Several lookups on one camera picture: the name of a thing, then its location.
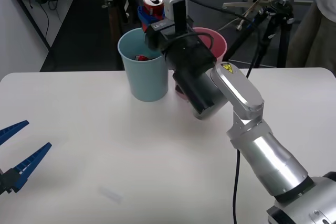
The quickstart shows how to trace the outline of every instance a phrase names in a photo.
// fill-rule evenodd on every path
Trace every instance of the red soda can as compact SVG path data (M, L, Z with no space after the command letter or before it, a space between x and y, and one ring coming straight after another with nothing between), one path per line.
M147 58L147 57L144 56L144 55L137 55L137 56L135 57L135 60L136 60L136 61L147 61L147 60L149 60L149 58Z
M157 19L161 19L164 10L164 0L143 0L144 11Z

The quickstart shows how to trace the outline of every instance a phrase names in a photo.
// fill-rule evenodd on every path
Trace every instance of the red object in cup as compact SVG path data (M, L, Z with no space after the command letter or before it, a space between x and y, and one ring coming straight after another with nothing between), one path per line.
M204 27L195 27L193 28L195 32L197 33L207 33L210 34L214 38L214 44L212 46L211 52L213 55L217 58L217 63L221 62L223 60L224 54L227 50L227 43L226 40L222 35L220 35L218 32L211 30L209 28ZM211 45L211 40L207 36L200 35L199 38L202 40L202 42L209 48ZM176 85L176 93L179 97L181 97L184 100L187 100L187 97L181 92L180 87Z
M147 60L149 60L149 58L147 58L147 57L144 56L144 55L137 55L137 56L135 57L135 60L136 60L136 61L147 61Z

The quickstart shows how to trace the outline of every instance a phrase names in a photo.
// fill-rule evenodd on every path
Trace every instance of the black mount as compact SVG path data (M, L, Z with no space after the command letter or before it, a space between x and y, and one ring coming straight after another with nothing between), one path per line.
M137 0L128 0L129 7L131 8L132 12L132 22L138 23L138 1ZM127 13L124 9L124 2L123 0L104 0L105 5L103 8L108 9L109 13L109 21L110 21L110 30L111 30L111 37L112 37L112 44L113 50L115 55L119 56L119 52L117 49L118 41L123 35L122 26L129 23L129 18ZM124 69L121 57L118 57L117 62L119 69Z
M258 27L267 17L270 17L270 21L266 28L265 34L261 40L259 46L258 56L255 62L255 67L260 66L271 40L275 36L278 28L281 29L280 45L278 52L278 68L284 68L286 66L287 52L290 39L290 31L292 24L294 23L293 6L289 0L277 0L270 4L269 7L263 7L253 19L254 25L248 25L233 45L228 49L224 55L223 61L229 61L234 55L237 49L246 41L246 39L252 34L256 27Z

